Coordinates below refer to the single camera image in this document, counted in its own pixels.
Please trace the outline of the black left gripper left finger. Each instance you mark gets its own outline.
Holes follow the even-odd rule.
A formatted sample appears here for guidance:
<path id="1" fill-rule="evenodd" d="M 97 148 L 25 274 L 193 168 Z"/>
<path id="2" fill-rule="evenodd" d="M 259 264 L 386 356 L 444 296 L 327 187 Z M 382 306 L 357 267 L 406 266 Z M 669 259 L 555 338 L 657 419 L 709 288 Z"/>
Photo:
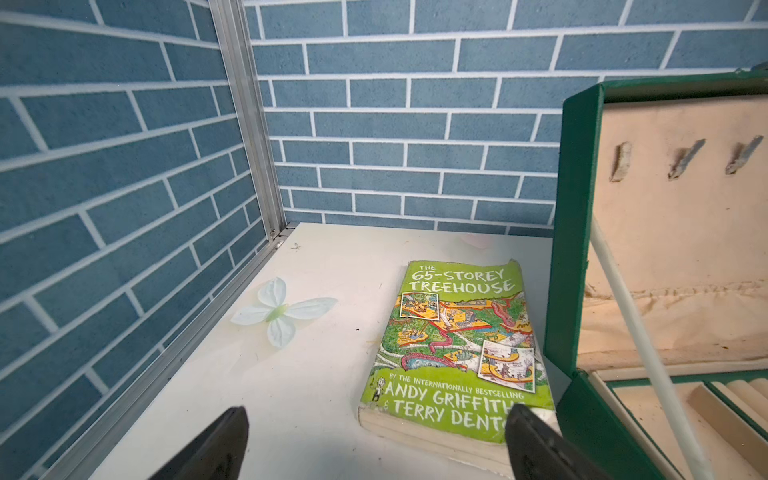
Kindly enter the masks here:
<path id="1" fill-rule="evenodd" d="M 248 434 L 246 409 L 230 407 L 150 479 L 238 479 Z"/>

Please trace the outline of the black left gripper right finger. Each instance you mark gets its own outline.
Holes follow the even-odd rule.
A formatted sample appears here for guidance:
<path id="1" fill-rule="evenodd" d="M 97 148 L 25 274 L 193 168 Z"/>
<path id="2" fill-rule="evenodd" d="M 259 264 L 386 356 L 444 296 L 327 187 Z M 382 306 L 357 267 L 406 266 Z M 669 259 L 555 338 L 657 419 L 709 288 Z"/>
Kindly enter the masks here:
<path id="1" fill-rule="evenodd" d="M 524 404 L 515 404 L 508 413 L 505 441 L 517 480 L 609 478 Z"/>

